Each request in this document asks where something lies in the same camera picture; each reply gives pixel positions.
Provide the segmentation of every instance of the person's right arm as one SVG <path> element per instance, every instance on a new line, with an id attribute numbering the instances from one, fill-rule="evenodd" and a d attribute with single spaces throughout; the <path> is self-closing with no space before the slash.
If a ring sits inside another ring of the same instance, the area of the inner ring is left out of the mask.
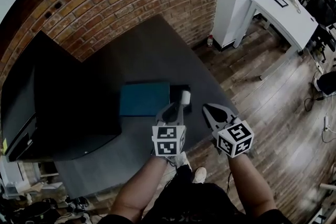
<path id="1" fill-rule="evenodd" d="M 245 154 L 228 158 L 239 199 L 245 212 L 255 218 L 277 209 L 272 191 Z"/>

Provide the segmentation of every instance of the bottle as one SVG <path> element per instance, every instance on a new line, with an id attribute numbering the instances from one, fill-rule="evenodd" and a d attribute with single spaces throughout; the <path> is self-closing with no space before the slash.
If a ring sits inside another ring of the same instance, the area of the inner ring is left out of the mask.
<path id="1" fill-rule="evenodd" d="M 208 37 L 207 46 L 212 47 L 213 42 L 214 42 L 214 37 L 212 35 L 210 35 Z"/>

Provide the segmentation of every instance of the person's left arm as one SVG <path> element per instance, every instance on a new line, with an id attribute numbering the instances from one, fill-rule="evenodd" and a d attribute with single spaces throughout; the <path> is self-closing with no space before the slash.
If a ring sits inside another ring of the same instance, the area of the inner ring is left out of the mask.
<path id="1" fill-rule="evenodd" d="M 166 168 L 166 160 L 152 156 L 122 187 L 112 205 L 110 214 L 125 217 L 133 223 L 140 221 Z"/>

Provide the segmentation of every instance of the brick arch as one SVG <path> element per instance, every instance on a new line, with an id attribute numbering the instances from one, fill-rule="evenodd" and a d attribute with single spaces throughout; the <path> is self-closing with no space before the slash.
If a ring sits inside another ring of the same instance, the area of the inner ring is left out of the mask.
<path id="1" fill-rule="evenodd" d="M 112 39 L 156 14 L 162 14 L 192 46 L 211 31 L 215 8 L 216 0 L 43 0 L 6 49 L 0 83 L 40 30 L 84 61 Z"/>

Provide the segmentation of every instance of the wooden floor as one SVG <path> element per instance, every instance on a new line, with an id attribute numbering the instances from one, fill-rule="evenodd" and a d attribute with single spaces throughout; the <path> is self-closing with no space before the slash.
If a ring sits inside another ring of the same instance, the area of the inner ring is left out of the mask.
<path id="1" fill-rule="evenodd" d="M 264 30 L 262 22 L 255 20 L 237 49 L 219 53 L 203 46 L 196 53 L 231 97 L 240 118 L 247 120 L 255 132 L 249 156 L 270 184 L 278 208 L 293 223 L 305 223 L 321 204 L 324 192 L 318 186 L 328 181 L 335 159 L 336 143 L 323 143 L 321 131 L 323 117 L 327 113 L 333 116 L 336 109 L 332 108 L 331 99 L 326 99 L 316 102 L 312 111 L 305 111 L 303 103 L 311 95 L 309 83 L 317 70 L 307 53 L 302 57 L 295 54 L 273 75 L 259 80 L 259 75 L 288 46 L 272 29 Z M 333 55 L 329 49 L 326 52 L 331 63 Z M 333 135 L 324 138 L 329 140 Z M 207 169 L 207 182 L 226 190 L 229 167 L 225 155 L 219 156 L 209 141 L 187 155 L 193 169 L 200 166 Z M 156 196 L 173 175 L 173 169 L 169 168 Z M 242 210 L 232 179 L 229 185 L 230 199 Z M 96 196 L 91 200 L 94 207 L 109 207 L 118 190 Z"/>

